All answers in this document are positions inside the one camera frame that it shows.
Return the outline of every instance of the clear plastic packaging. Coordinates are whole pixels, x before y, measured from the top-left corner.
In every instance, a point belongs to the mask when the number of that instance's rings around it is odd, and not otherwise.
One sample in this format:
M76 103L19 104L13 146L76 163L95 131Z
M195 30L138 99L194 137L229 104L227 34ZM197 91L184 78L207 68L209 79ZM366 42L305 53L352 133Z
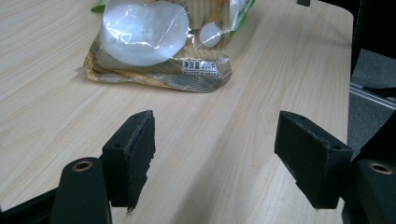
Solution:
M232 74L224 49L246 2L252 1L108 0L78 72L95 81L215 91Z

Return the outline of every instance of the plastic wrapping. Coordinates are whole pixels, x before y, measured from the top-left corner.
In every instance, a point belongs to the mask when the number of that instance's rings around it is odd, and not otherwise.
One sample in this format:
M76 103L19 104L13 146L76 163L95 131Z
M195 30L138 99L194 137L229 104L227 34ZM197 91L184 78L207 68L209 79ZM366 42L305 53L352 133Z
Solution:
M232 74L224 49L247 2L253 1L108 0L78 72L95 81L215 91Z

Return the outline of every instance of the white label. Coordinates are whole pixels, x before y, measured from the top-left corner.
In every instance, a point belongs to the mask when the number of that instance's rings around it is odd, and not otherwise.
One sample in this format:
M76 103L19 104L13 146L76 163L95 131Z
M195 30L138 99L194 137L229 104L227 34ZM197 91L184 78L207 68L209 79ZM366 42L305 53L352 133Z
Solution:
M218 68L215 63L208 63L202 60L183 60L183 74L196 76L216 77Z

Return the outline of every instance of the wood grain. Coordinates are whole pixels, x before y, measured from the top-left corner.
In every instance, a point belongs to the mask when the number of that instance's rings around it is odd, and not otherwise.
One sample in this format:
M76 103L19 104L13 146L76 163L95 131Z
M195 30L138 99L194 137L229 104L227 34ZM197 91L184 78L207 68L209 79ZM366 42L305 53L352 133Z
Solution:
M101 15L90 1L1 1L0 204L58 185L152 109L157 152L132 214L114 223L341 223L313 209L274 154L279 110L347 140L352 16L313 1L257 0L227 47L233 76L197 94L78 76Z

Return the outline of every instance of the gray floor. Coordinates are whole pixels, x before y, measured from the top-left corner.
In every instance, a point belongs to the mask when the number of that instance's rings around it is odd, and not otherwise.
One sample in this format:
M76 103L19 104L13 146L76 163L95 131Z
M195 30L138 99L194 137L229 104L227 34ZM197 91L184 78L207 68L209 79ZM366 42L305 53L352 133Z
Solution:
M396 60L362 50L351 79L351 85L372 88L396 87ZM363 97L359 91L349 96L347 144L359 149L378 131L394 112L395 98Z

